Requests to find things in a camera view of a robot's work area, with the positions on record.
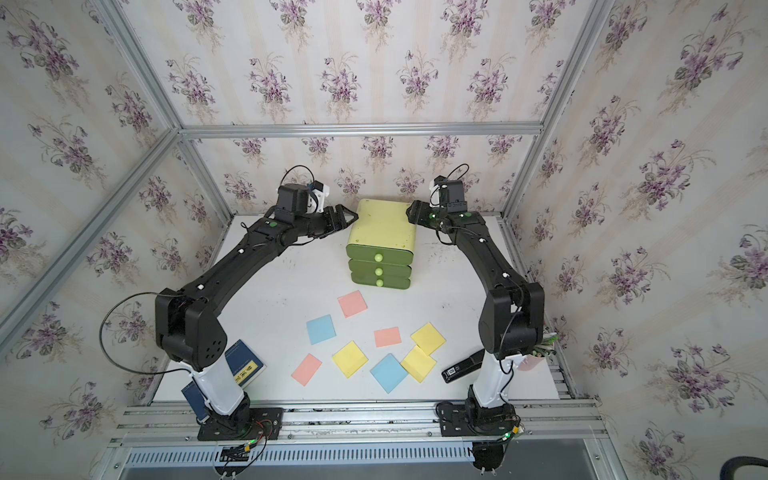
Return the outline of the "pink sticky note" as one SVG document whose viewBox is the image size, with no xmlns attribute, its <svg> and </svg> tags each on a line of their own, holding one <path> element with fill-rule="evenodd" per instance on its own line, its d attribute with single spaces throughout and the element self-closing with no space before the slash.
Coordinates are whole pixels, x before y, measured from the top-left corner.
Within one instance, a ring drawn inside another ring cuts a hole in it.
<svg viewBox="0 0 768 480">
<path fill-rule="evenodd" d="M 367 303 L 359 290 L 343 295 L 337 301 L 345 318 L 353 317 L 368 309 Z"/>
<path fill-rule="evenodd" d="M 374 341 L 377 348 L 401 344 L 402 339 L 400 330 L 398 327 L 376 330 L 374 332 Z"/>
<path fill-rule="evenodd" d="M 322 365 L 322 361 L 312 354 L 307 354 L 291 377 L 301 386 L 306 386 Z"/>
</svg>

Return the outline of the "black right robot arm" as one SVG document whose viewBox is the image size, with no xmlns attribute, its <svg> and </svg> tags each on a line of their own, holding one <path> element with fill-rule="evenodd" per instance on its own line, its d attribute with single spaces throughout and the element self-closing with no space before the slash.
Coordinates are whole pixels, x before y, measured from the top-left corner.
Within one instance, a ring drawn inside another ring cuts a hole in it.
<svg viewBox="0 0 768 480">
<path fill-rule="evenodd" d="M 526 281 L 493 242 L 482 216 L 450 212 L 414 201 L 406 210 L 411 224 L 445 234 L 467 258 L 485 290 L 478 332 L 485 350 L 477 380 L 466 400 L 468 423 L 489 431 L 515 416 L 505 392 L 516 370 L 543 341 L 545 294 Z"/>
</svg>

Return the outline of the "green three-drawer cabinet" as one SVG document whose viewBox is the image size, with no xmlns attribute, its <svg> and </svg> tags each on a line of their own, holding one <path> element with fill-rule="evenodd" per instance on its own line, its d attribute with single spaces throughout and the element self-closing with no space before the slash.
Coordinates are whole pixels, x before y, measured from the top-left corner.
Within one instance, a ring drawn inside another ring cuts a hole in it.
<svg viewBox="0 0 768 480">
<path fill-rule="evenodd" d="M 411 286 L 416 225 L 408 203 L 361 199 L 346 246 L 354 283 L 406 290 Z"/>
</svg>

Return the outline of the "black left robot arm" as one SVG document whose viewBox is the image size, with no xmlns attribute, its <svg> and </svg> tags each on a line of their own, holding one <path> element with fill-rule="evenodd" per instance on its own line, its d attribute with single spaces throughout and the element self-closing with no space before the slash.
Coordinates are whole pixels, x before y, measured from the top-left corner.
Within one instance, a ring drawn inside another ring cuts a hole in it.
<svg viewBox="0 0 768 480">
<path fill-rule="evenodd" d="M 246 227 L 242 240 L 220 261 L 179 290 L 164 289 L 155 300 L 156 344 L 183 365 L 201 390 L 207 406 L 232 417 L 249 401 L 226 362 L 228 337 L 219 315 L 233 296 L 264 266 L 299 239 L 322 239 L 358 219 L 338 204 L 319 212 L 272 207 Z"/>
</svg>

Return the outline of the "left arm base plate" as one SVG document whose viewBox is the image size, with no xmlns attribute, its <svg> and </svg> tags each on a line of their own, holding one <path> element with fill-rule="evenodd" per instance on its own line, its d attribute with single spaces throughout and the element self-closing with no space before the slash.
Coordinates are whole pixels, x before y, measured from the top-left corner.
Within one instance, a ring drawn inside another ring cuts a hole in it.
<svg viewBox="0 0 768 480">
<path fill-rule="evenodd" d="M 200 424 L 198 441 L 245 441 L 260 436 L 276 440 L 285 410 L 282 408 L 240 409 L 230 416 L 208 411 L 208 417 Z"/>
</svg>

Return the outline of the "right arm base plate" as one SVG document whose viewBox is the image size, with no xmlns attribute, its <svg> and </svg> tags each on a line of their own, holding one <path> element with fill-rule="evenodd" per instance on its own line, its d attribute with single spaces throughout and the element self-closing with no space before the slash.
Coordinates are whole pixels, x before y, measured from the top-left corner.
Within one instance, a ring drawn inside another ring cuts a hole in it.
<svg viewBox="0 0 768 480">
<path fill-rule="evenodd" d="M 524 431 L 511 404 L 485 408 L 472 402 L 441 401 L 434 410 L 442 437 L 488 436 L 508 440 Z"/>
</svg>

